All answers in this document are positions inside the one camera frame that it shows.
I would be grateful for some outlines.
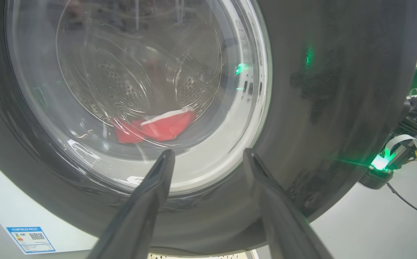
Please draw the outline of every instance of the blue label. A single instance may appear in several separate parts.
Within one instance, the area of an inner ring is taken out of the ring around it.
[[[55,252],[40,227],[14,227],[7,230],[26,254]]]

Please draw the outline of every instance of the green light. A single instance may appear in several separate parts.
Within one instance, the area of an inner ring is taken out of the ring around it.
[[[314,51],[311,48],[306,50],[306,69],[311,67],[311,63],[313,62]]]
[[[389,163],[389,160],[386,158],[377,155],[375,159],[372,161],[371,165],[378,170],[383,170]]]
[[[245,64],[241,63],[238,65],[238,68],[236,69],[236,75],[242,73],[242,70],[246,67]]]

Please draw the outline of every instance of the front-loading washing machine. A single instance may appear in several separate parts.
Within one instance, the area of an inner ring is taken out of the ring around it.
[[[413,0],[0,0],[0,170],[100,236],[172,149],[151,252],[254,249],[243,150],[316,219],[397,125],[416,58]]]

